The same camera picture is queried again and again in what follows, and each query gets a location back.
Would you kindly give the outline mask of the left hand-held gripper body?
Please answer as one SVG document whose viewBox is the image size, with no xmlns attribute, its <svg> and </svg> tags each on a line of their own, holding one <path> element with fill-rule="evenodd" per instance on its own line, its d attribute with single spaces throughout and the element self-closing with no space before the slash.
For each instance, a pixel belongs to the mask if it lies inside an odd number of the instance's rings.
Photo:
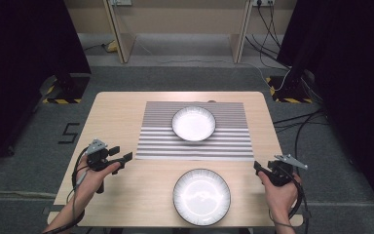
<svg viewBox="0 0 374 234">
<path fill-rule="evenodd" d="M 96 172 L 103 171 L 112 162 L 107 160 L 110 151 L 107 149 L 107 144 L 99 139 L 94 139 L 86 150 L 87 165 L 90 169 Z"/>
</svg>

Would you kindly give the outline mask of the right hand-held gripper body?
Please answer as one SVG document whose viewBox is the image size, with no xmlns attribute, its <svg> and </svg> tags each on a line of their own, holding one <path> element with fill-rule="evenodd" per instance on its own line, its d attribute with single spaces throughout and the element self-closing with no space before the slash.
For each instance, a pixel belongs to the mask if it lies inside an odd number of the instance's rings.
<svg viewBox="0 0 374 234">
<path fill-rule="evenodd" d="M 266 175 L 274 186 L 284 186 L 292 181 L 294 168 L 307 170 L 308 166 L 290 154 L 275 155 L 275 160 L 268 162 Z"/>
</svg>

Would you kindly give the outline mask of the white plate with dark rim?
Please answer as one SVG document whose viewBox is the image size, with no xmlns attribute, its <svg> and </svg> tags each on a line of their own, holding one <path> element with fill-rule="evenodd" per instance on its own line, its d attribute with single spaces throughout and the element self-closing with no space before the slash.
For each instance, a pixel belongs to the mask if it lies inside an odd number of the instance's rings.
<svg viewBox="0 0 374 234">
<path fill-rule="evenodd" d="M 172 117 L 173 132 L 187 141 L 202 141 L 215 131 L 216 120 L 207 109 L 199 106 L 187 106 L 178 110 Z"/>
<path fill-rule="evenodd" d="M 229 211 L 231 192 L 218 173 L 194 169 L 177 180 L 172 191 L 172 202 L 177 213 L 188 223 L 211 226 Z"/>
</svg>

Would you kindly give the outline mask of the person's left hand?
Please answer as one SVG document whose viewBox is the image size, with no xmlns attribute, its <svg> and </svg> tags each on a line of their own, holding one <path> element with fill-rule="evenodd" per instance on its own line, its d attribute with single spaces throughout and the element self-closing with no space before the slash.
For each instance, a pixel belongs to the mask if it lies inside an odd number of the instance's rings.
<svg viewBox="0 0 374 234">
<path fill-rule="evenodd" d="M 85 176 L 78 186 L 77 191 L 75 192 L 75 198 L 81 201 L 90 201 L 95 192 L 102 184 L 103 180 L 108 175 L 118 171 L 120 167 L 121 164 L 119 162 L 115 162 L 99 172 L 93 171 L 92 169 L 87 169 L 84 172 L 79 172 L 77 174 L 77 177 L 81 177 L 82 175 Z"/>
</svg>

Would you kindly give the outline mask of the person's right hand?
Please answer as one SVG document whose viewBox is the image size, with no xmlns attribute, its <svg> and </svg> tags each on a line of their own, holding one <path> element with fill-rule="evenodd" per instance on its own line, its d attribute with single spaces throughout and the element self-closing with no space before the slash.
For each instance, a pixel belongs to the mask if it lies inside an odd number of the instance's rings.
<svg viewBox="0 0 374 234">
<path fill-rule="evenodd" d="M 298 197 L 298 190 L 294 182 L 283 186 L 274 186 L 263 172 L 258 176 L 265 188 L 265 198 L 275 221 L 289 219 L 289 210 Z"/>
</svg>

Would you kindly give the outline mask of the grey striped placemat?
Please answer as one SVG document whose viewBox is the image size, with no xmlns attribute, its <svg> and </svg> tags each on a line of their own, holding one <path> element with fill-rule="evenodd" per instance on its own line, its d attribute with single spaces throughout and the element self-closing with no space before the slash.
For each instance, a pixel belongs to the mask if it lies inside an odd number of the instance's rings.
<svg viewBox="0 0 374 234">
<path fill-rule="evenodd" d="M 210 111 L 214 133 L 202 141 L 187 141 L 171 127 L 173 115 L 187 106 Z M 252 143 L 241 102 L 149 101 L 146 103 L 136 149 L 143 160 L 251 161 Z"/>
</svg>

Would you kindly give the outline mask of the black stand base hazard tape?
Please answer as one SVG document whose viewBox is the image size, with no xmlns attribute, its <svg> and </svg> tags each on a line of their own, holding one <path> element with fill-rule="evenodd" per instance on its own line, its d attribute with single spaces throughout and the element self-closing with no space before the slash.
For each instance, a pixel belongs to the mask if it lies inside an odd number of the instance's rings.
<svg viewBox="0 0 374 234">
<path fill-rule="evenodd" d="M 73 76 L 69 73 L 57 77 L 44 95 L 44 103 L 74 104 L 80 103 L 89 84 L 88 76 Z"/>
<path fill-rule="evenodd" d="M 284 76 L 271 76 L 266 79 L 273 101 L 289 103 L 312 103 L 301 81 L 286 83 Z"/>
</svg>

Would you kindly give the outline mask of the light wooden desk leg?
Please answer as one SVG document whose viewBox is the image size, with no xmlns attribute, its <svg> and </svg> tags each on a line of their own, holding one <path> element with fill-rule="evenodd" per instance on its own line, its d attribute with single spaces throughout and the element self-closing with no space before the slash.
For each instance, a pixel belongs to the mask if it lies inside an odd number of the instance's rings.
<svg viewBox="0 0 374 234">
<path fill-rule="evenodd" d="M 251 0 L 243 0 L 243 7 L 240 9 L 240 15 L 237 24 L 238 31 L 231 33 L 229 35 L 229 43 L 232 51 L 232 60 L 234 63 L 239 63 L 242 59 L 243 44 L 248 29 L 251 11 Z"/>
<path fill-rule="evenodd" d="M 107 18 L 115 41 L 118 44 L 118 55 L 121 63 L 127 63 L 131 56 L 131 50 L 136 36 L 126 26 L 122 12 L 128 10 L 131 6 L 112 6 L 109 0 L 103 0 Z"/>
</svg>

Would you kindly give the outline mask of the black curtain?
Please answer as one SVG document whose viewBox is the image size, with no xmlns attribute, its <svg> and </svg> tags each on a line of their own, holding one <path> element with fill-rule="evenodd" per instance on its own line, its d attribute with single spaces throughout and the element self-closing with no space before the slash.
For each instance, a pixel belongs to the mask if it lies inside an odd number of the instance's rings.
<svg viewBox="0 0 374 234">
<path fill-rule="evenodd" d="M 315 75 L 339 138 L 374 191 L 374 0 L 297 0 L 279 60 Z"/>
<path fill-rule="evenodd" d="M 90 71 L 64 0 L 0 0 L 0 152 L 47 78 Z"/>
</svg>

